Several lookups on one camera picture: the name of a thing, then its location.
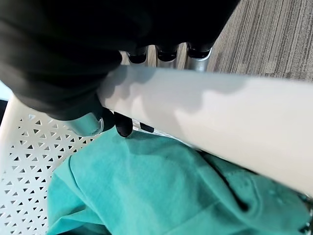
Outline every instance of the teal cloth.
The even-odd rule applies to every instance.
[[[55,170],[48,220],[48,235],[297,235],[309,213],[265,177],[176,140],[110,130]]]

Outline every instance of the gray striped carpet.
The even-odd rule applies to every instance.
[[[241,0],[213,47],[207,70],[312,81],[312,41],[313,0]],[[180,69],[184,52],[181,45]],[[153,47],[148,61],[155,66]]]

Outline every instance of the white plastic surface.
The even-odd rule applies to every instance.
[[[313,195],[313,84],[120,66],[105,107]]]
[[[46,233],[53,170],[94,138],[78,137],[61,122],[10,99],[0,128],[1,235]]]

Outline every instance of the triangular hole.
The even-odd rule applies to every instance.
[[[32,119],[34,119],[35,117],[36,117],[36,116],[35,116],[35,115],[32,115],[32,114],[29,114],[29,115],[28,115],[28,119],[29,119],[29,120],[32,120]]]
[[[28,132],[27,131],[24,131],[22,136],[28,136]]]

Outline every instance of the floor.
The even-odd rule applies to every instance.
[[[179,69],[184,52],[181,45]],[[154,47],[148,61],[155,66]],[[241,0],[213,47],[207,70],[312,81],[313,1]]]

